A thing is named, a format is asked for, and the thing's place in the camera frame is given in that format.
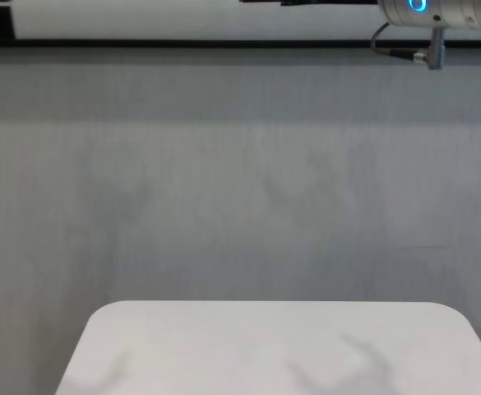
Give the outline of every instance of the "blue light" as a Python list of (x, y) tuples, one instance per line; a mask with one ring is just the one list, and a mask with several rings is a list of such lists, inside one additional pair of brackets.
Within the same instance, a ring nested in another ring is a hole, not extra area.
[(408, 0), (408, 3), (416, 12), (425, 12), (427, 10), (427, 0)]

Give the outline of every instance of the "gray backdrop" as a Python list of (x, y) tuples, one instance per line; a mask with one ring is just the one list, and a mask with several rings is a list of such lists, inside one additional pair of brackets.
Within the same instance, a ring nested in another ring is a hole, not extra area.
[(0, 395), (115, 300), (420, 300), (481, 337), (481, 57), (0, 50)]

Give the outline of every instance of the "black cable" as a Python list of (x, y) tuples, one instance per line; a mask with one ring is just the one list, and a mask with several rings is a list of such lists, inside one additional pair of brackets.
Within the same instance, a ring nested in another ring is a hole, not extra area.
[(378, 53), (379, 55), (390, 56), (389, 49), (379, 49), (377, 47), (377, 39), (381, 35), (383, 31), (385, 31), (390, 26), (390, 22), (385, 23), (381, 26), (377, 31), (373, 34), (372, 40), (370, 41), (370, 48), (373, 52)]
[(372, 51), (382, 56), (391, 56), (393, 58), (409, 60), (410, 62), (427, 62), (427, 54), (418, 49), (379, 49), (377, 47), (377, 39), (390, 25), (390, 22), (387, 22), (374, 33), (370, 40), (370, 48)]

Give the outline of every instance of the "white tabletop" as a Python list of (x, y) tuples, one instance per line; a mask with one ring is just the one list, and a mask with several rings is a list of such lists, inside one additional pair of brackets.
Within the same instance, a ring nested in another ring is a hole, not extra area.
[(439, 304), (120, 302), (58, 395), (481, 395), (481, 342)]

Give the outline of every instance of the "white surface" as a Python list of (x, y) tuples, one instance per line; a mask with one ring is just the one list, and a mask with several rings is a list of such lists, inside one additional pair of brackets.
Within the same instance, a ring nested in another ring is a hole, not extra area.
[(58, 395), (481, 395), (481, 342), (439, 304), (122, 302)]
[[(385, 21), (379, 7), (280, 7), (239, 0), (16, 0), (23, 39), (364, 40)], [(383, 37), (429, 38), (425, 29), (392, 28)], [(481, 38), (453, 31), (452, 39)]]

